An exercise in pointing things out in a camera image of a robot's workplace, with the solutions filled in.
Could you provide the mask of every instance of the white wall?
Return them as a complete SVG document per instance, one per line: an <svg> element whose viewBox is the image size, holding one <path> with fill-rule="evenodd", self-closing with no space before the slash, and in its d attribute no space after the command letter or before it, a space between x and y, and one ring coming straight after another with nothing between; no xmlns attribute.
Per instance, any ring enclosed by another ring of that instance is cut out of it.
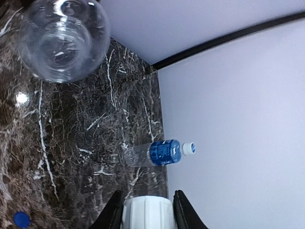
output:
<svg viewBox="0 0 305 229"><path fill-rule="evenodd" d="M101 0L112 37L148 63L225 33L305 10L305 0Z"/></svg>
<svg viewBox="0 0 305 229"><path fill-rule="evenodd" d="M305 20L159 71L165 137L197 154L168 166L211 229L305 228Z"/></svg>

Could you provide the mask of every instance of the black trim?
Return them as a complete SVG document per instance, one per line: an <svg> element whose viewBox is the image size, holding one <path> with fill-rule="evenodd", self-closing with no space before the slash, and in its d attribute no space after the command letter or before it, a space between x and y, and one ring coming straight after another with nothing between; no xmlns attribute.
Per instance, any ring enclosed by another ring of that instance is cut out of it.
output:
<svg viewBox="0 0 305 229"><path fill-rule="evenodd" d="M295 14L290 14L290 15L287 15L287 16L284 16L284 17L281 17L281 18L276 18L276 19L272 19L270 21L265 21L263 23L259 23L259 24L256 24L256 25L253 25L253 26L250 26L250 27L247 27L247 28L229 33L229 34L226 34L224 36L217 37L213 40L201 43L201 44L196 45L196 46L194 46L190 49L184 50L180 53L177 53L173 56L170 56L170 57L168 57L168 58L166 58L162 61L154 63L152 66L155 69L159 70L159 69L165 68L165 67L167 67L167 66L169 66L173 63L176 63L178 61L186 59L190 56L193 56L193 55L198 54L200 52L203 52L203 51L206 51L208 49L214 48L218 45L233 41L235 39L250 35L250 34L255 33L255 32L259 32L259 31L262 31L262 30L266 30L266 29L269 29L269 28L272 28L272 27L275 27L275 26L279 26L279 25L282 25L282 24L286 24L286 23L289 23L289 22L292 22L292 21L297 21L297 20L304 19L304 18L305 18L305 10L301 11L301 12L298 12L298 13L295 13Z"/></svg>

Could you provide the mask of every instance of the white marble vein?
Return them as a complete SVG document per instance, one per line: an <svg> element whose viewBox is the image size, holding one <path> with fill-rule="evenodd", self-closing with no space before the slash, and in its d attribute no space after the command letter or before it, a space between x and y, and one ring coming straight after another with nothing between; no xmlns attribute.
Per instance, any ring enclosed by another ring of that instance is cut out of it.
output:
<svg viewBox="0 0 305 229"><path fill-rule="evenodd" d="M42 118L41 104L42 104L42 95L43 95L42 86L43 86L43 82L41 82L40 96L39 96L39 106L38 106L38 114L39 114L39 121L38 122L39 122L39 128L40 128L41 147L42 147L42 151L43 151L43 158L44 158L44 161L46 163L48 173L50 175L52 186L54 188L54 194L55 194L56 198L59 200L58 195L57 195L57 191L56 191L56 185L55 185L55 182L54 182L53 173L51 172L50 163L49 163L48 156L47 156L47 148L46 148L46 145L45 145L44 140L43 140L43 127L42 127L42 120L41 120L41 118Z"/></svg>
<svg viewBox="0 0 305 229"><path fill-rule="evenodd" d="M29 115L32 115L32 114L34 114L34 113L36 113L37 112L37 109L34 109L34 110L32 110L32 111L29 111L29 112L27 112L27 113L25 113L24 115L23 115L23 118L25 118L25 117L27 117L27 116L29 116Z"/></svg>
<svg viewBox="0 0 305 229"><path fill-rule="evenodd" d="M10 31L11 26L9 26L9 23L22 8L23 7L21 7L19 10L14 12L13 15L8 19L8 21L5 23L4 27L0 30L0 37L2 37L4 34L6 34L7 32Z"/></svg>
<svg viewBox="0 0 305 229"><path fill-rule="evenodd" d="M89 155L93 154L93 152L90 151L90 150L81 149L81 148L78 148L78 150L79 150L80 152L87 153L87 154L89 154Z"/></svg>
<svg viewBox="0 0 305 229"><path fill-rule="evenodd" d="M121 126L121 130L122 130L122 139L123 139L123 143L121 144L121 147L125 153L126 150L128 149L128 145L126 144L126 138L124 137L124 127L123 126Z"/></svg>
<svg viewBox="0 0 305 229"><path fill-rule="evenodd" d="M114 49L111 51L110 53L110 56L109 56L109 59L107 58L106 56L106 62L107 62L107 77L108 77L108 80L109 80L109 83L110 83L110 96L111 96L111 103L112 105L114 106L115 109L117 109L117 106L116 106L116 102L113 98L113 85L112 85L112 81L111 81L111 78L110 78L110 62L111 62L111 59L112 59L112 55L113 55L113 52L114 52Z"/></svg>
<svg viewBox="0 0 305 229"><path fill-rule="evenodd" d="M127 72L126 72L126 71L123 71L123 70L121 70L121 69L119 70L119 72L120 72L120 73L127 74Z"/></svg>
<svg viewBox="0 0 305 229"><path fill-rule="evenodd" d="M45 177L46 175L40 175L39 171L35 171L35 176L33 176L33 180L40 180L42 177Z"/></svg>
<svg viewBox="0 0 305 229"><path fill-rule="evenodd" d="M44 165L44 162L43 162L43 159L41 159L38 163L38 169L43 170L43 167L42 167L43 165Z"/></svg>
<svg viewBox="0 0 305 229"><path fill-rule="evenodd" d="M146 107L145 100L144 100L143 96L142 96L142 100L143 100L143 105L144 105L144 111L145 111L145 114L146 114L146 117L147 117L147 120L148 120L148 134L151 136L152 142L154 142L156 136L153 135L152 125L151 125L151 123L152 123L151 122L151 117L148 114L147 107Z"/></svg>
<svg viewBox="0 0 305 229"><path fill-rule="evenodd" d="M12 200L12 198L9 193L8 186L3 183L2 176L1 176L1 175L5 175L7 173L5 163L8 159L8 143L6 142L6 143L0 145L0 150L2 152L2 154L0 154L0 165L1 165L0 166L0 191L2 191L2 193L4 195L4 199L6 201L8 201L8 200Z"/></svg>
<svg viewBox="0 0 305 229"><path fill-rule="evenodd" d="M141 167L138 168L134 180L132 180L132 181L128 184L128 185L129 185L129 187L128 187L128 188L129 188L129 191L128 191L128 193L127 193L125 199L128 199L128 198L130 197L131 193L133 192L133 189L134 189L135 184L137 183L138 179L139 179L140 176L142 175L142 172L140 172L140 170L141 170Z"/></svg>
<svg viewBox="0 0 305 229"><path fill-rule="evenodd" d="M126 111L125 109L123 109L123 112L124 112L124 115L125 115L126 122L129 123L129 112Z"/></svg>
<svg viewBox="0 0 305 229"><path fill-rule="evenodd" d="M91 125L86 129L86 131L90 130L98 121L100 121L101 118L103 118L105 116L106 113L104 113L101 117L95 119Z"/></svg>
<svg viewBox="0 0 305 229"><path fill-rule="evenodd" d="M112 175L115 175L114 173L106 173L106 172L104 172L104 169L105 169L105 166L101 166L100 171L94 172L94 175L95 175L95 176L98 176L98 175L101 175L101 174L103 174L103 175L105 175L105 176L112 176Z"/></svg>

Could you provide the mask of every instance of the plastic water bottle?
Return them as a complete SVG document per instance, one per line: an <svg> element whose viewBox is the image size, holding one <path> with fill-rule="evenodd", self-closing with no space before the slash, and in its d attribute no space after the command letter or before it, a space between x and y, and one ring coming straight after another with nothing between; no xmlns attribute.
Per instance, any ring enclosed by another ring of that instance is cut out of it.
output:
<svg viewBox="0 0 305 229"><path fill-rule="evenodd" d="M110 24L96 0L36 0L22 20L18 50L34 76L69 83L95 70L109 44Z"/></svg>
<svg viewBox="0 0 305 229"><path fill-rule="evenodd" d="M127 165L131 167L151 167L174 164L182 156L195 153L194 143L165 140L128 148L124 154Z"/></svg>

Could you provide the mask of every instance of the marble backsplash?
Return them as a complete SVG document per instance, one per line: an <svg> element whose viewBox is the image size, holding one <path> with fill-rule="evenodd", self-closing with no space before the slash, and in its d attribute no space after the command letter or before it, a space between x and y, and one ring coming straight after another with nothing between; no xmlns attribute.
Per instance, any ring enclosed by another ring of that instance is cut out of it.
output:
<svg viewBox="0 0 305 229"><path fill-rule="evenodd" d="M131 168L127 147L163 139L157 72L112 40L85 80L34 78L16 51L23 9L0 7L0 228L85 229L113 191L167 197L165 167Z"/></svg>

